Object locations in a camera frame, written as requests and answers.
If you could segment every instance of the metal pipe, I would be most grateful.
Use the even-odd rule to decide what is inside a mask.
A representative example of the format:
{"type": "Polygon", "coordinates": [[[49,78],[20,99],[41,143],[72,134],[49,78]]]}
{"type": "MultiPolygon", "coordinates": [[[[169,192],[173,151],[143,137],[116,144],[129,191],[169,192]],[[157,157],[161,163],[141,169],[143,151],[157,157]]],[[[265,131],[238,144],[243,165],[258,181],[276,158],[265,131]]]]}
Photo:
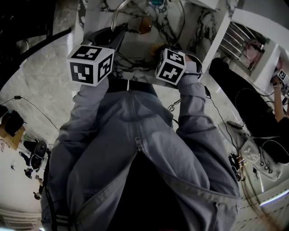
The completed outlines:
{"type": "Polygon", "coordinates": [[[258,39],[255,37],[255,35],[249,30],[249,28],[248,27],[245,27],[246,28],[246,30],[247,31],[249,31],[249,33],[254,37],[254,39],[256,40],[256,41],[258,41],[258,39]]]}
{"type": "Polygon", "coordinates": [[[245,39],[243,39],[237,32],[235,32],[230,26],[229,26],[229,29],[231,29],[239,38],[241,38],[245,43],[247,43],[245,41],[245,39]]]}
{"type": "Polygon", "coordinates": [[[228,40],[226,40],[225,38],[223,38],[223,40],[224,41],[226,41],[228,44],[230,44],[232,47],[234,47],[238,52],[240,52],[242,55],[244,55],[243,54],[243,52],[241,52],[237,47],[235,47],[232,43],[230,43],[228,40]]]}
{"type": "Polygon", "coordinates": [[[239,44],[241,47],[243,47],[245,49],[245,47],[237,39],[235,39],[232,35],[230,35],[228,32],[226,32],[226,34],[229,35],[233,40],[235,40],[235,42],[237,44],[239,44]]]}
{"type": "Polygon", "coordinates": [[[235,23],[231,22],[243,35],[245,35],[250,41],[251,41],[251,38],[238,26],[236,25],[235,23]]]}
{"type": "Polygon", "coordinates": [[[129,3],[131,2],[131,0],[125,0],[122,3],[119,4],[119,6],[117,7],[117,9],[114,11],[113,16],[112,16],[112,25],[111,25],[111,29],[112,31],[115,30],[116,26],[117,26],[117,16],[119,14],[119,12],[129,3]]]}
{"type": "Polygon", "coordinates": [[[235,56],[240,63],[242,63],[244,66],[246,66],[247,68],[249,68],[249,65],[247,63],[244,63],[242,59],[240,59],[236,54],[234,54],[232,51],[230,51],[228,48],[224,47],[222,44],[220,44],[221,47],[223,47],[224,49],[226,49],[229,53],[231,53],[233,56],[235,56]]]}

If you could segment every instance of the black and white marker cube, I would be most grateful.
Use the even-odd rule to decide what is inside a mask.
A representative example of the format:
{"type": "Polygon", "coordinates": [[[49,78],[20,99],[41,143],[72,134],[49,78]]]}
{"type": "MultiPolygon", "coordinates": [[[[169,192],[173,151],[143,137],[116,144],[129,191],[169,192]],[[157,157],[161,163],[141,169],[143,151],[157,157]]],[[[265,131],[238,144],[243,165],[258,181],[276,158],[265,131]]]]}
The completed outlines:
{"type": "Polygon", "coordinates": [[[281,69],[279,71],[279,73],[277,74],[277,76],[279,77],[279,79],[284,83],[286,84],[289,80],[289,77],[288,75],[281,69]]]}
{"type": "Polygon", "coordinates": [[[185,54],[165,49],[155,71],[155,77],[177,85],[185,71],[185,54]]]}
{"type": "Polygon", "coordinates": [[[71,81],[97,86],[112,71],[114,49],[75,46],[67,57],[71,81]]]}

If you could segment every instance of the hand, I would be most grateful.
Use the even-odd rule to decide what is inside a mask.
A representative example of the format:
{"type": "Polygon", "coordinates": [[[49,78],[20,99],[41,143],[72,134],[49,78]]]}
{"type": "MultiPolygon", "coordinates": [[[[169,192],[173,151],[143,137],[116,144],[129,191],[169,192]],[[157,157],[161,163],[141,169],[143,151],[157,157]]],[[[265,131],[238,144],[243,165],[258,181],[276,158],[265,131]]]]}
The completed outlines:
{"type": "Polygon", "coordinates": [[[273,77],[272,83],[277,83],[278,85],[280,84],[280,79],[277,75],[273,77]]]}

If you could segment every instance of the zipper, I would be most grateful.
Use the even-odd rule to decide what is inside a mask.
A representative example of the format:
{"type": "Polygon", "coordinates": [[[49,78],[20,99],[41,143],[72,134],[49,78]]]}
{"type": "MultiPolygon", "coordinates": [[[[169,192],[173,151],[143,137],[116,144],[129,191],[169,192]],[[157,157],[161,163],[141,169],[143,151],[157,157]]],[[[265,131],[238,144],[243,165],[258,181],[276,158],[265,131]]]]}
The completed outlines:
{"type": "Polygon", "coordinates": [[[141,139],[139,137],[136,137],[135,138],[135,143],[136,143],[137,153],[141,152],[141,150],[142,150],[141,139]]]}

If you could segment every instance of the gray fabric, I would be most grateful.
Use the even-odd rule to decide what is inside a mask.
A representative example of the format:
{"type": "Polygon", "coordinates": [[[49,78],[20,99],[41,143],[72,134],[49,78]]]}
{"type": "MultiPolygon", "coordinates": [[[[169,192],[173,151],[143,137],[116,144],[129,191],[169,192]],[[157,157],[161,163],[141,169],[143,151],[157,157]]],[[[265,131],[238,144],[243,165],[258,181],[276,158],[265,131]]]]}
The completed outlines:
{"type": "MultiPolygon", "coordinates": [[[[205,88],[184,76],[179,129],[160,100],[145,92],[107,93],[108,80],[82,86],[71,119],[51,153],[47,188],[57,214],[69,215],[73,230],[107,229],[139,149],[178,195],[190,230],[230,230],[238,211],[239,189],[213,121],[204,114],[205,88]]],[[[42,194],[42,222],[51,230],[42,194]]]]}

